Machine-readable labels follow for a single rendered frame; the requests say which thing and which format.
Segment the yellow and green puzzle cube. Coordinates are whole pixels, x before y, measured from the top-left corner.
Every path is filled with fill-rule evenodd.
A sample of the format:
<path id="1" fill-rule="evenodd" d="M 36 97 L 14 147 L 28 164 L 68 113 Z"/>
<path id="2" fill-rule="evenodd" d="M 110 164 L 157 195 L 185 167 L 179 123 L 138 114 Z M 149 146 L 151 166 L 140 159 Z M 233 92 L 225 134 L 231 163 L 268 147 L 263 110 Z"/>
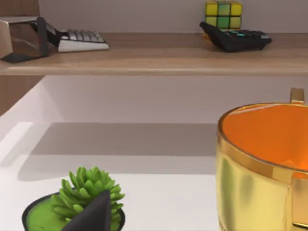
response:
<path id="1" fill-rule="evenodd" d="M 206 0 L 205 22 L 221 30 L 239 30 L 243 4 L 240 0 Z"/>

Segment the wooden shelf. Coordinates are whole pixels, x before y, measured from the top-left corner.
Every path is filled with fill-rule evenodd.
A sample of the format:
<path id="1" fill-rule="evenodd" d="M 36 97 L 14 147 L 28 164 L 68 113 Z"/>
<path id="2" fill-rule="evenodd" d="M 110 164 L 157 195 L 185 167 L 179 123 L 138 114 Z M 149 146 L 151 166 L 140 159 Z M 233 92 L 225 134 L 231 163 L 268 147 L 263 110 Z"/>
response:
<path id="1" fill-rule="evenodd" d="M 308 34 L 273 34 L 262 51 L 226 53 L 197 33 L 108 33 L 109 51 L 55 53 L 20 64 L 0 61 L 0 116 L 45 76 L 302 77 Z"/>

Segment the gold trophy cup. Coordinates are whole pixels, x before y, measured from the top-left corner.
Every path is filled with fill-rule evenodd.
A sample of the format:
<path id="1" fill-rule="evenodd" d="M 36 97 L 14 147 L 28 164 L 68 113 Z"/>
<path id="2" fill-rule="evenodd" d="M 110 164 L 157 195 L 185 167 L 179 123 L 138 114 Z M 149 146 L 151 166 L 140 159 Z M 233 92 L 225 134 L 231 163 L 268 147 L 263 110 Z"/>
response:
<path id="1" fill-rule="evenodd" d="M 308 104 L 292 88 L 288 103 L 233 108 L 218 121 L 219 231 L 308 231 Z"/>

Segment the black calculator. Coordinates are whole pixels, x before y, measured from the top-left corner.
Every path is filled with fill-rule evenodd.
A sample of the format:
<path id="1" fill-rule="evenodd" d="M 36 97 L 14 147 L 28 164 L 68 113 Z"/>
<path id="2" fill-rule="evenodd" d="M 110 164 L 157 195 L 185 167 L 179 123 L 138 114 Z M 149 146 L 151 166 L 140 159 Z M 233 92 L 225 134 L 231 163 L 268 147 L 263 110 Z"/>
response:
<path id="1" fill-rule="evenodd" d="M 262 50 L 272 42 L 272 38 L 261 31 L 222 31 L 206 22 L 201 22 L 199 26 L 208 35 L 209 40 L 225 52 Z"/>

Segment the green plant in black pot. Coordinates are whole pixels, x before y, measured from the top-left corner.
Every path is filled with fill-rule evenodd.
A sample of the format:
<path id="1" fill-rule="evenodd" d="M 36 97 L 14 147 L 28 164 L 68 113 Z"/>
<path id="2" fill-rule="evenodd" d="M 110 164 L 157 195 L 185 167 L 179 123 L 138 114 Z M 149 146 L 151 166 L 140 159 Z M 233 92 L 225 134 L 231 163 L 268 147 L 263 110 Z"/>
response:
<path id="1" fill-rule="evenodd" d="M 58 192 L 32 202 L 22 214 L 25 231 L 61 231 L 100 193 L 109 190 L 111 199 L 111 225 L 109 231 L 122 231 L 125 224 L 121 187 L 109 173 L 98 167 L 79 167 L 62 180 Z"/>

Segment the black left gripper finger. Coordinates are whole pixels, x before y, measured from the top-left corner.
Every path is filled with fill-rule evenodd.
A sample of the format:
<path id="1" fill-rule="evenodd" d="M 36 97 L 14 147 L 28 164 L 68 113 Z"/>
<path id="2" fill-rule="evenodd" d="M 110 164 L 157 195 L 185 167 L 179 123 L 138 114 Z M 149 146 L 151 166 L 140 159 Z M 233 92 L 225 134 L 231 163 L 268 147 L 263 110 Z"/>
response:
<path id="1" fill-rule="evenodd" d="M 109 190 L 100 193 L 61 231 L 109 231 L 111 199 Z"/>

